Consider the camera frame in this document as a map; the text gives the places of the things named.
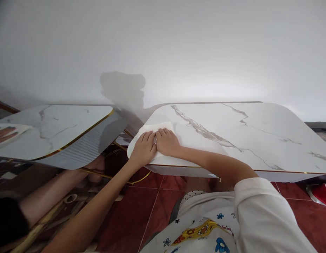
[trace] red floor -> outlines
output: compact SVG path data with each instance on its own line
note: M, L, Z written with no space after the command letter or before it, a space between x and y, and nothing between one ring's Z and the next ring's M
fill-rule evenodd
M142 168L140 178L147 170ZM299 227L319 253L326 253L326 207L310 200L304 187L294 183L274 183L292 207ZM176 201L183 196L185 182L180 177L151 173L133 186L126 186L122 201L116 202L99 232L97 250L138 253L155 232L169 222Z

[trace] white wall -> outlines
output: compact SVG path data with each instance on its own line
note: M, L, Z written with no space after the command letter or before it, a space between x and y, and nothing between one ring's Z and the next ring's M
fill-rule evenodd
M176 102L326 121L326 0L0 1L0 100L114 103L135 128Z

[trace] table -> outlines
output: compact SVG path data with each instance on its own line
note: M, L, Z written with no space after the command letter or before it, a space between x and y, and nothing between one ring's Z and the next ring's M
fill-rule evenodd
M286 107L272 103L171 104L145 124L171 121L180 144L229 155L276 182L326 174L326 142ZM128 147L130 157L138 136ZM162 175L216 177L197 164L162 156L147 168Z
M41 105L0 120L33 126L0 148L0 157L29 160L64 169L93 161L126 128L111 106Z

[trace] white shirt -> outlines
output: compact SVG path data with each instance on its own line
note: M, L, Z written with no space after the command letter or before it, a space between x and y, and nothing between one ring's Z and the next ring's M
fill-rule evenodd
M233 192L188 199L177 220L141 251L146 252L316 252L293 211L273 185L250 178Z

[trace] white marble tabletop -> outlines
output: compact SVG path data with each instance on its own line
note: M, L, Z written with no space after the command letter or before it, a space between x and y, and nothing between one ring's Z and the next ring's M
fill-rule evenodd
M113 111L111 106L41 105L0 120L32 129L0 148L0 157L33 160L61 149Z
M289 109L272 103L175 104L145 124L171 121L180 144L227 154L260 171L326 173L326 142ZM131 155L138 136L128 148ZM152 165L198 165L162 156Z

